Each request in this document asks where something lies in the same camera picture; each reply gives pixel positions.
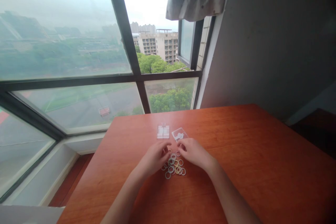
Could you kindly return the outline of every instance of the sports field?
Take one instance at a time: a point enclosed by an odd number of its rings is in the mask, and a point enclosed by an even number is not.
[[[78,87],[63,87],[54,90],[50,101],[42,106],[44,112],[61,109],[74,103],[92,99],[110,92],[126,89],[134,85],[133,83],[115,83],[104,85],[89,85]]]

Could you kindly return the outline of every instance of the black window frame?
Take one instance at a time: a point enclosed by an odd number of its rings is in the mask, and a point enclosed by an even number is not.
[[[197,21],[194,24],[193,39],[192,39],[192,50],[191,50],[191,62],[186,64],[184,59],[180,56],[181,48],[181,25],[182,21],[178,24],[178,54],[176,57],[185,63],[191,70],[182,72],[169,72],[169,73],[151,73],[151,74],[141,74],[140,66],[138,63],[137,53],[135,50],[135,44],[131,32],[131,27],[128,20],[128,14],[126,10],[126,5],[124,0],[111,0],[115,16],[117,19],[117,24],[120,29],[122,42],[124,43],[124,49],[128,57],[132,72],[131,74],[122,75],[98,75],[98,76],[80,76],[80,77],[64,77],[64,78],[48,78],[48,79],[29,79],[29,80],[4,80],[0,81],[0,106],[5,110],[13,114],[14,116],[20,118],[26,123],[30,124],[34,128],[43,132],[47,136],[55,140],[49,150],[43,154],[35,164],[30,167],[29,170],[2,196],[0,197],[0,203],[2,203],[18,186],[19,184],[29,175],[29,173],[42,161],[42,159],[50,153],[52,148],[64,138],[87,135],[92,133],[106,132],[107,130],[82,132],[76,134],[66,134],[52,122],[48,121],[43,115],[37,113],[34,108],[30,107],[24,101],[20,100],[19,97],[15,96],[13,91],[24,91],[24,90],[37,90],[37,89],[51,89],[51,88],[65,88],[72,86],[86,86],[86,85],[99,85],[99,84],[112,84],[112,83],[124,83],[124,82],[135,82],[139,91],[141,103],[145,114],[151,113],[148,97],[145,89],[145,81],[156,81],[156,80],[167,80],[167,79],[182,79],[182,78],[198,78],[198,85],[196,89],[196,96],[194,102],[194,108],[196,107],[198,93],[200,90],[200,84],[203,74],[203,66],[201,70],[196,71],[198,52],[200,48],[200,42],[202,37],[203,22],[204,20]],[[214,17],[211,21],[212,27],[214,23]],[[209,31],[208,43],[206,45],[206,54],[208,52],[209,41],[211,38],[212,29]],[[203,65],[205,64],[206,55],[204,55]]]

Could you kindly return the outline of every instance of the wooden floor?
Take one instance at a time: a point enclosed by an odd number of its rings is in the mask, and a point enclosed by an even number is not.
[[[50,207],[64,207],[67,204],[92,157],[93,153],[82,155],[77,159],[76,163],[73,165],[69,174],[64,179],[62,185],[59,187],[53,199],[49,203]]]

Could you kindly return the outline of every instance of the orange wooden table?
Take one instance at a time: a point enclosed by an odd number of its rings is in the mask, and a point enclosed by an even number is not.
[[[132,169],[157,141],[161,122],[182,127],[223,166],[264,223],[326,223],[336,200],[336,161],[256,105],[117,117],[58,223],[99,223]],[[225,223],[206,173],[150,177],[130,223]]]

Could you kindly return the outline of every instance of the glass pane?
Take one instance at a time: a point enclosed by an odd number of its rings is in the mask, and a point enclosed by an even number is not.
[[[182,20],[181,28],[181,57],[190,64],[191,46],[193,43],[194,23]]]
[[[144,113],[135,82],[14,94],[67,134],[105,130],[116,116]]]
[[[111,0],[0,2],[0,80],[132,72]]]
[[[193,109],[198,78],[146,81],[152,113]]]
[[[204,18],[203,29],[202,29],[202,37],[201,37],[201,44],[199,45],[199,52],[198,52],[198,59],[197,59],[197,68],[196,70],[201,70],[203,66],[203,60],[205,55],[205,47],[208,42],[209,38],[209,31],[210,31],[210,23],[211,17],[207,16]]]
[[[184,71],[177,58],[178,21],[166,19],[168,0],[125,0],[143,74]]]
[[[55,141],[0,107],[0,196]]]

